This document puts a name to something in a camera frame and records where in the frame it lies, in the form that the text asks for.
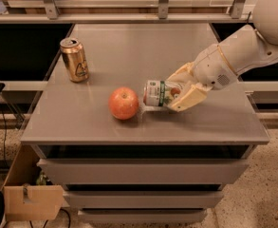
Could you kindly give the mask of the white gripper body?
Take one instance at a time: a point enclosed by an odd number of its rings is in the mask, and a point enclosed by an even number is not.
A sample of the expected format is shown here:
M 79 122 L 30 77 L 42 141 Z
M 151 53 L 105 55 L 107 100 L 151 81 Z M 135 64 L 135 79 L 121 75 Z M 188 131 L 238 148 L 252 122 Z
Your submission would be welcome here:
M 219 45 L 213 44 L 200 52 L 194 60 L 194 77 L 203 85 L 219 90 L 237 80 L 235 70 Z

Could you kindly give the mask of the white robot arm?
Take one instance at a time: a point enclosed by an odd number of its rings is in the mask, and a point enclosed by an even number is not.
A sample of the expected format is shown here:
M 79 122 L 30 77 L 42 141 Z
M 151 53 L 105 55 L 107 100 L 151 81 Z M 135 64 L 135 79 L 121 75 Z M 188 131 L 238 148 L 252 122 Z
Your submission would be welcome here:
M 211 90 L 219 90 L 254 68 L 278 63 L 278 0 L 258 0 L 252 23 L 218 44 L 201 51 L 168 80 L 184 85 L 168 107 L 184 111 L 204 101 Z

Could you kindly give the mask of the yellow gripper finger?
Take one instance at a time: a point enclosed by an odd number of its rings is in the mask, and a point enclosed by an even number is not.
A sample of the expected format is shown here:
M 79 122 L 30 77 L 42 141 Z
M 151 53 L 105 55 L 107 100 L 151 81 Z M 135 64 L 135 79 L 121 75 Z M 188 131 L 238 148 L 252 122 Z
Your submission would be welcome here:
M 181 93 L 168 104 L 168 108 L 175 111 L 185 111 L 203 102 L 213 88 L 201 83 L 186 84 Z
M 195 78 L 192 73 L 193 63 L 186 63 L 167 78 L 167 81 L 178 83 L 192 83 Z

